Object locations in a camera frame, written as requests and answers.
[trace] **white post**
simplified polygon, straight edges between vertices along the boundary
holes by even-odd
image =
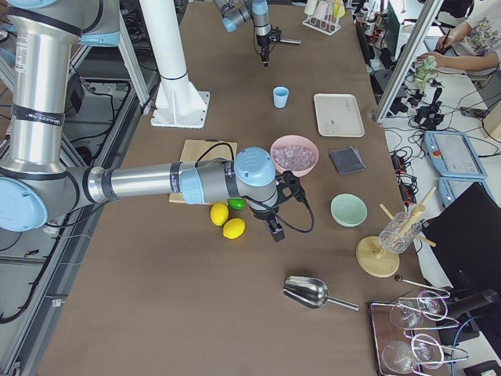
[[[174,2],[139,2],[161,78],[151,124],[203,128],[210,94],[198,92],[189,81]]]

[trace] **yellow lemon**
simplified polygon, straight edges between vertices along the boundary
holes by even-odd
[[[243,221],[243,219],[234,218],[225,223],[225,225],[222,227],[222,234],[228,239],[236,239],[243,234],[244,230],[245,222]]]
[[[218,202],[211,208],[211,221],[216,226],[222,226],[228,220],[228,207],[222,202]]]

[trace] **black monitor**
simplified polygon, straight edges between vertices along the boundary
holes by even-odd
[[[501,209],[474,183],[438,217],[424,225],[437,243],[433,252],[455,290],[493,289],[501,295]],[[501,304],[471,312],[498,356],[501,356]]]

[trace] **blue cup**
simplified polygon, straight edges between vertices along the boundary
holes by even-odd
[[[284,108],[289,98],[289,89],[283,86],[277,86],[273,89],[273,104],[276,108]]]

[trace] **green bowl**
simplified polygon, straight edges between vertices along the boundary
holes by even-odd
[[[353,194],[343,193],[330,202],[330,214],[340,225],[355,227],[366,220],[367,207]]]

